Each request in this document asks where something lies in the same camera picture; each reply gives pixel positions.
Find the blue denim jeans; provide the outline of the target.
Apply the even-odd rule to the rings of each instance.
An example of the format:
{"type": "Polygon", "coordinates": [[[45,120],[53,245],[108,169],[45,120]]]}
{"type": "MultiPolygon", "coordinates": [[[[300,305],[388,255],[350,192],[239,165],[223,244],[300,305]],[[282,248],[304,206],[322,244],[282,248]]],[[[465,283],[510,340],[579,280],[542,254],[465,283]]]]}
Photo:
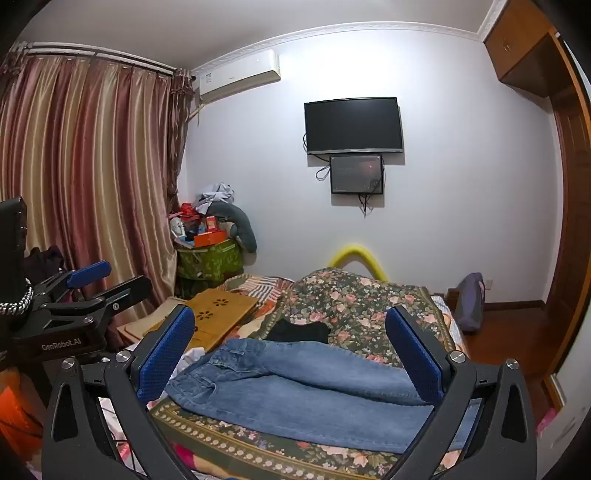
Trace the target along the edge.
{"type": "Polygon", "coordinates": [[[230,339],[165,392],[187,411],[259,433],[394,454],[434,410],[405,370],[318,342],[230,339]]]}

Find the green storage box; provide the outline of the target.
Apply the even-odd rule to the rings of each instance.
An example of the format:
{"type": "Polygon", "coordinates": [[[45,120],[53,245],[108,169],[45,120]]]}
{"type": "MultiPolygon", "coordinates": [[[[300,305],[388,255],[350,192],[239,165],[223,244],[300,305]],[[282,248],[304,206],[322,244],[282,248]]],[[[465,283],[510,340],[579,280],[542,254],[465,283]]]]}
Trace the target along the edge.
{"type": "Polygon", "coordinates": [[[185,279],[222,283],[242,271],[242,249],[232,239],[204,248],[177,250],[177,275],[185,279]]]}

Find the small black wall monitor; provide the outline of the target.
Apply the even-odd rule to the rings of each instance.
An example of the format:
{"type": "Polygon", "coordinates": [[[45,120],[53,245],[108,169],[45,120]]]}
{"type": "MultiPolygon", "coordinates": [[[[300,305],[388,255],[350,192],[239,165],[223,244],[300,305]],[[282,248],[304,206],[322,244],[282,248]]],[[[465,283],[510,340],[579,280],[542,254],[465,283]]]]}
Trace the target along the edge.
{"type": "Polygon", "coordinates": [[[332,194],[382,195],[384,162],[381,155],[338,155],[329,158],[332,194]]]}

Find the striped red curtain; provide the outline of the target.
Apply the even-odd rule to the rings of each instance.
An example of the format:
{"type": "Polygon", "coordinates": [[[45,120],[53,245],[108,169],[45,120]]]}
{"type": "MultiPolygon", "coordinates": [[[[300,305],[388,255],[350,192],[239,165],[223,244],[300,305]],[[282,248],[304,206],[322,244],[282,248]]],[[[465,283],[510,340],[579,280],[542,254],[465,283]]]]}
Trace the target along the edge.
{"type": "Polygon", "coordinates": [[[109,262],[104,287],[150,279],[148,298],[119,324],[173,292],[168,216],[191,99],[183,70],[25,54],[1,68],[1,195],[27,203],[29,247],[56,246],[73,269],[109,262]]]}

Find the orange box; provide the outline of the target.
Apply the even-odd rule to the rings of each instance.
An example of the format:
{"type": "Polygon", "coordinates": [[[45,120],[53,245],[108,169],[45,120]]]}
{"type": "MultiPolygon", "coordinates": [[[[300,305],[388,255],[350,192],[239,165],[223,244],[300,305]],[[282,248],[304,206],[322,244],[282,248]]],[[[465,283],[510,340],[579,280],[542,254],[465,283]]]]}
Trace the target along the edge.
{"type": "Polygon", "coordinates": [[[223,230],[206,231],[193,237],[195,248],[206,248],[225,241],[228,235],[223,230]]]}

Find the white air conditioner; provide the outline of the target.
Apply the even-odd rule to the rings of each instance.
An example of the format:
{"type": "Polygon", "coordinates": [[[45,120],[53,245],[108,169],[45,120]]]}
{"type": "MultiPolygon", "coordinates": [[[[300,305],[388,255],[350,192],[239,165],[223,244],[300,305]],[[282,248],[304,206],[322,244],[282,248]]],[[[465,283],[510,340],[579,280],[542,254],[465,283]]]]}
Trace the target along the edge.
{"type": "Polygon", "coordinates": [[[195,101],[211,104],[280,81],[280,56],[267,49],[209,62],[195,69],[194,74],[197,75],[195,101]]]}

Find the black folded garment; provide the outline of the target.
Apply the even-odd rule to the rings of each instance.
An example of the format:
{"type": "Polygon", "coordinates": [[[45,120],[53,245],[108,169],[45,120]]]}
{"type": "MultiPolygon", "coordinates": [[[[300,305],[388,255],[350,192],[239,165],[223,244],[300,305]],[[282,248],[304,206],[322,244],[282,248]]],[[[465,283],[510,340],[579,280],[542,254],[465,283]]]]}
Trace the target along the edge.
{"type": "Polygon", "coordinates": [[[274,342],[318,342],[327,344],[331,329],[325,323],[312,322],[304,325],[297,325],[288,322],[286,319],[278,320],[269,334],[267,341],[274,342]]]}

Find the wooden door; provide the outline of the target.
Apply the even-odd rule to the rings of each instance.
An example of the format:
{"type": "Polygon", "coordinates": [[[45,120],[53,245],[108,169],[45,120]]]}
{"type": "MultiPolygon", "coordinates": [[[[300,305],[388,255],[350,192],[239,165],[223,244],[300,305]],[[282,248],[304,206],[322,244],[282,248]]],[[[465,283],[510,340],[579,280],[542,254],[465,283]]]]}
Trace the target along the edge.
{"type": "Polygon", "coordinates": [[[551,96],[562,159],[563,215],[547,307],[549,316],[563,323],[564,337],[547,376],[564,363],[590,301],[590,101],[573,54],[559,34],[551,39],[570,84],[551,96]]]}

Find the black wall television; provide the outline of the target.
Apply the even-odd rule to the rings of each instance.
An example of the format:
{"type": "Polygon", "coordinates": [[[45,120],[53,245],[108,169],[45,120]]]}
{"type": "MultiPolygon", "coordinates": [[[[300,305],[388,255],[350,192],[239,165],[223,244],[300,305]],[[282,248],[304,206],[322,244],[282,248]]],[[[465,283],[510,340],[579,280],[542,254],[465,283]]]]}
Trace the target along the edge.
{"type": "Polygon", "coordinates": [[[332,99],[304,104],[304,145],[314,155],[401,153],[396,97],[332,99]]]}

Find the grey plush toy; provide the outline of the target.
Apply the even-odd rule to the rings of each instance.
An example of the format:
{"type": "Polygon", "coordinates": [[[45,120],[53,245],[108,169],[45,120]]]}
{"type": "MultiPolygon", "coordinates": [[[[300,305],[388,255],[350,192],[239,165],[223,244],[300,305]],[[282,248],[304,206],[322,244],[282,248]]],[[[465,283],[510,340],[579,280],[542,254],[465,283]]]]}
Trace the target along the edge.
{"type": "Polygon", "coordinates": [[[249,217],[239,207],[223,201],[213,201],[206,211],[208,216],[214,216],[218,220],[230,222],[233,226],[230,228],[229,236],[232,239],[242,243],[248,253],[256,253],[256,236],[249,222],[249,217]]]}

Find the purple bag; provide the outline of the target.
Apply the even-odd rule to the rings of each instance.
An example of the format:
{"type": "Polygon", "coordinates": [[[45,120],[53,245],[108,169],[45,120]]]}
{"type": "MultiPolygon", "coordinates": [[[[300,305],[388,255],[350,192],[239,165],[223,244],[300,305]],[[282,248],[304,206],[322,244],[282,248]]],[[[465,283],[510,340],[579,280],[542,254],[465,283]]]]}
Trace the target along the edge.
{"type": "Polygon", "coordinates": [[[464,333],[478,332],[484,318],[486,288],[480,272],[467,275],[458,285],[458,303],[454,317],[464,333]]]}

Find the wooden overhead cabinet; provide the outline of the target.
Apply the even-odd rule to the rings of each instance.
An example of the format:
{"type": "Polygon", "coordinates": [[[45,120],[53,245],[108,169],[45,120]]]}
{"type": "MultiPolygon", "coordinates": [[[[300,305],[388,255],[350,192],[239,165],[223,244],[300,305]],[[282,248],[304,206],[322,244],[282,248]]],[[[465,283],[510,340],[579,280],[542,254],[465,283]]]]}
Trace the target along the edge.
{"type": "Polygon", "coordinates": [[[485,41],[498,79],[545,98],[561,91],[568,72],[551,22],[533,1],[509,1],[485,41]]]}

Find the yellow foam tube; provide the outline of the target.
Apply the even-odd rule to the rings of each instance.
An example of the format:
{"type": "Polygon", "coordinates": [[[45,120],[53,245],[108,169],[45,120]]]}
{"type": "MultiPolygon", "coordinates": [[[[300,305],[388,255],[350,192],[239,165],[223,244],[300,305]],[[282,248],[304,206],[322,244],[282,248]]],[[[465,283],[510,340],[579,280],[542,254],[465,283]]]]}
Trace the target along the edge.
{"type": "Polygon", "coordinates": [[[329,260],[329,268],[342,268],[351,262],[363,264],[370,275],[376,280],[388,282],[389,278],[382,268],[378,259],[370,252],[369,249],[360,244],[348,244],[332,256],[329,260]]]}

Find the floral bedspread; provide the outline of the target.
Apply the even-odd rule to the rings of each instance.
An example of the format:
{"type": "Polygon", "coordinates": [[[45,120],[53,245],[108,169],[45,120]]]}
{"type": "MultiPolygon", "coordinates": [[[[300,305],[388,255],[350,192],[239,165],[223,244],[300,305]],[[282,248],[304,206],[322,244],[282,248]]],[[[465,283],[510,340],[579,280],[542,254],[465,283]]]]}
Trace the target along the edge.
{"type": "MultiPolygon", "coordinates": [[[[403,305],[447,350],[465,342],[443,298],[421,286],[388,283],[336,268],[308,274],[297,282],[238,275],[222,290],[257,300],[252,317],[235,328],[235,338],[263,339],[280,319],[296,325],[322,322],[329,344],[375,362],[400,363],[385,331],[385,314],[403,305]]],[[[266,435],[193,415],[164,398],[151,414],[177,455],[197,476],[237,479],[380,479],[397,456],[266,435]]]]}

